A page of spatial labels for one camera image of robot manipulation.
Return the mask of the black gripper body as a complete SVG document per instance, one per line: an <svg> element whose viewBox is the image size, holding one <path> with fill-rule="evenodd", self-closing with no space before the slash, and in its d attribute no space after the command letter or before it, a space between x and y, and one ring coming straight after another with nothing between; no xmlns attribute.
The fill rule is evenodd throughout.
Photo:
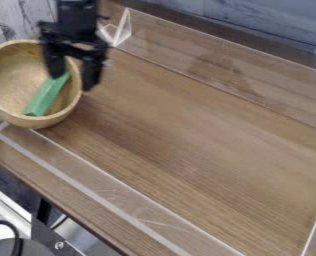
<svg viewBox="0 0 316 256"><path fill-rule="evenodd" d="M98 14L98 0L55 0L57 20L38 22L41 46L54 44L63 56L83 60L86 56L106 59L109 43L97 36L98 20L107 17Z"/></svg>

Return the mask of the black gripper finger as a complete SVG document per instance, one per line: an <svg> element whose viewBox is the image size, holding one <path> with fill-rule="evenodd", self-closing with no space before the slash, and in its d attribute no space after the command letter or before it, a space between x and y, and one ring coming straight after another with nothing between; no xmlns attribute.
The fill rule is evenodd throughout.
<svg viewBox="0 0 316 256"><path fill-rule="evenodd" d="M49 43L43 45L43 57L50 76L57 79L66 72L65 56L57 45Z"/></svg>
<svg viewBox="0 0 316 256"><path fill-rule="evenodd" d="M99 83L105 58L102 56L86 56L82 66L83 90L90 91Z"/></svg>

